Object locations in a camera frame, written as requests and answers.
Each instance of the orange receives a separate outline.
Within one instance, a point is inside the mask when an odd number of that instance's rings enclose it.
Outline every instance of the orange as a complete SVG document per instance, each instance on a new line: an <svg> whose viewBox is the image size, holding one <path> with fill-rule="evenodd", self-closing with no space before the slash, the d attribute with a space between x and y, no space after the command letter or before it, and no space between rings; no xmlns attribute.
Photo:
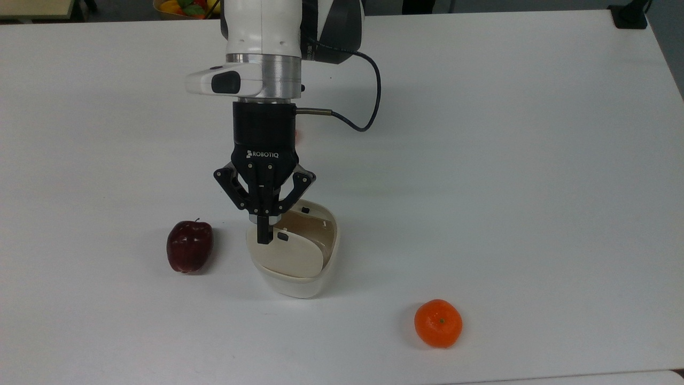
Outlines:
<svg viewBox="0 0 684 385"><path fill-rule="evenodd" d="M431 347L452 346L463 330L463 320L458 310L444 299L425 302L413 319L416 333Z"/></svg>

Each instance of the white container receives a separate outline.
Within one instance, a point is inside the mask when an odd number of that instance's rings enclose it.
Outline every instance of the white container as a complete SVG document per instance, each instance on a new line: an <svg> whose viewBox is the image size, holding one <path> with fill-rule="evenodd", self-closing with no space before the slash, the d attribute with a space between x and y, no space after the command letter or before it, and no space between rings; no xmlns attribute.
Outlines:
<svg viewBox="0 0 684 385"><path fill-rule="evenodd" d="M170 14L159 9L159 6L166 0L153 0L152 6L159 13L161 20L201 20L199 18L185 16L182 14Z"/></svg>
<svg viewBox="0 0 684 385"><path fill-rule="evenodd" d="M252 262L275 291L290 297L310 298L323 290L332 275L338 245L334 215L305 200L299 200L274 225L270 244L257 243L256 226L247 230Z"/></svg>

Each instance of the gray floor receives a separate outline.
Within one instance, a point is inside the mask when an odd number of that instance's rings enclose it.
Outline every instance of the gray floor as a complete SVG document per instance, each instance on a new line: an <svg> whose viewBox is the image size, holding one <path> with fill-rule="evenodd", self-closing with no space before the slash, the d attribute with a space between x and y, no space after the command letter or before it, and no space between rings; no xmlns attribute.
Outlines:
<svg viewBox="0 0 684 385"><path fill-rule="evenodd" d="M95 0L99 11L88 21L159 20L152 0ZM604 10L629 0L456 0L456 12L520 12L542 10ZM446 13L449 0L437 0L434 13ZM368 15L402 13L402 0L367 0ZM654 0L648 19L684 95L684 0Z"/></svg>

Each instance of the robotiq logo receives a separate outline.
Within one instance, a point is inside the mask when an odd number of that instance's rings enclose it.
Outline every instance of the robotiq logo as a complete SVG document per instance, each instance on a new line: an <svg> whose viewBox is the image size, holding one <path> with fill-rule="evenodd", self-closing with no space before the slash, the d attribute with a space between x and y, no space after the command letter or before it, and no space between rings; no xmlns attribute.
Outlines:
<svg viewBox="0 0 684 385"><path fill-rule="evenodd" d="M247 150L247 159L251 158L252 156L254 156L256 158L276 158L276 159L278 159L280 157L280 154L277 152L264 152L264 151Z"/></svg>

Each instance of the fruit bowl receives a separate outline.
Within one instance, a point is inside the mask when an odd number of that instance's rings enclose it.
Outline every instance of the fruit bowl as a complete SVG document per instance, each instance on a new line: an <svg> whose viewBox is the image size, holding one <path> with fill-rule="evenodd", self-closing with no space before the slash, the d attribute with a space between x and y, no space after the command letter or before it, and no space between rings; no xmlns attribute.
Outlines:
<svg viewBox="0 0 684 385"><path fill-rule="evenodd" d="M199 18L194 18L190 16L184 16L182 14L170 14L159 9L159 6L166 0L153 0L152 6L159 13L159 18L161 20L200 20Z"/></svg>

